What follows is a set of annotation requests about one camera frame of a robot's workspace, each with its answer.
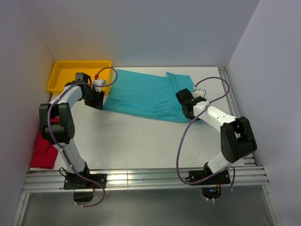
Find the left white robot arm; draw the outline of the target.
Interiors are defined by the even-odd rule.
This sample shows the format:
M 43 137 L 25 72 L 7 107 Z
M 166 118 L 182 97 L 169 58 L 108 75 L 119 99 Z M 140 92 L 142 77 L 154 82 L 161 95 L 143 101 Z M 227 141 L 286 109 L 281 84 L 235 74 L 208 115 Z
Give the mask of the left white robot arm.
M 105 96 L 102 87 L 105 85 L 103 79 L 91 80 L 89 75 L 77 73 L 75 80 L 68 82 L 55 100 L 39 106 L 42 138 L 61 153 L 67 166 L 66 179 L 74 180 L 81 188 L 90 186 L 92 177 L 75 145 L 75 124 L 71 109 L 76 102 L 83 100 L 85 105 L 102 110 Z

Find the teal t shirt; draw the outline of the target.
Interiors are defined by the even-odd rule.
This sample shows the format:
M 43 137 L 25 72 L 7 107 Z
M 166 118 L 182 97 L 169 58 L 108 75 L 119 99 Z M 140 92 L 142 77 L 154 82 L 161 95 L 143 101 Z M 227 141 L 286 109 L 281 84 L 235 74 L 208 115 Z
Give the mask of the teal t shirt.
M 104 102 L 104 110 L 161 121 L 190 121 L 176 98 L 182 89 L 193 91 L 190 76 L 170 72 L 157 76 L 121 69 L 117 73 L 118 79 Z

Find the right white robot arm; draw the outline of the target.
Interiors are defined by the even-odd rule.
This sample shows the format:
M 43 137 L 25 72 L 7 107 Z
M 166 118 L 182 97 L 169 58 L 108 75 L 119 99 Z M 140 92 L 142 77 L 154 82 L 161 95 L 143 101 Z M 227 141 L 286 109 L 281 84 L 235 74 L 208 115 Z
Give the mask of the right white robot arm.
M 197 92 L 191 93 L 182 89 L 176 93 L 176 98 L 182 107 L 182 112 L 191 123 L 202 120 L 216 129 L 220 134 L 220 152 L 201 171 L 199 182 L 215 183 L 220 174 L 233 163 L 252 154 L 257 150 L 257 143 L 246 117 L 237 118 L 226 114 L 212 106 Z

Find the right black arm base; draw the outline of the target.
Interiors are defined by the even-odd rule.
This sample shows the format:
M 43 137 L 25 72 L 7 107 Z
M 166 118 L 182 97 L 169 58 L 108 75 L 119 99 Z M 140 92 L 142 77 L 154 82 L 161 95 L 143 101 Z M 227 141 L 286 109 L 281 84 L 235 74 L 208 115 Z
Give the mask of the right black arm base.
M 210 175 L 212 175 L 212 173 L 209 169 L 191 170 L 189 171 L 189 175 L 185 178 L 185 181 L 192 183 L 202 180 L 202 182 L 195 185 L 210 186 L 201 187 L 201 192 L 206 199 L 211 199 L 213 201 L 222 197 L 222 185 L 230 185 L 230 189 L 232 189 L 234 182 L 230 179 L 228 170 L 224 170 L 219 174 L 204 180 L 204 178 Z

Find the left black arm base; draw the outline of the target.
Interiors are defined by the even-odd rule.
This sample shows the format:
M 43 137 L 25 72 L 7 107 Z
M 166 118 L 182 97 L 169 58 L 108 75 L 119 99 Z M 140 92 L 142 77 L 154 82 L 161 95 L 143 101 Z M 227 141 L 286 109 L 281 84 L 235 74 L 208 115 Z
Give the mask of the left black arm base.
M 79 174 L 88 180 L 79 177 L 75 173 L 70 173 L 63 167 L 59 168 L 59 173 L 64 177 L 64 190 L 74 190 L 73 199 L 75 202 L 91 202 L 96 189 L 105 188 L 107 174 L 91 174 L 87 165 L 84 171 Z

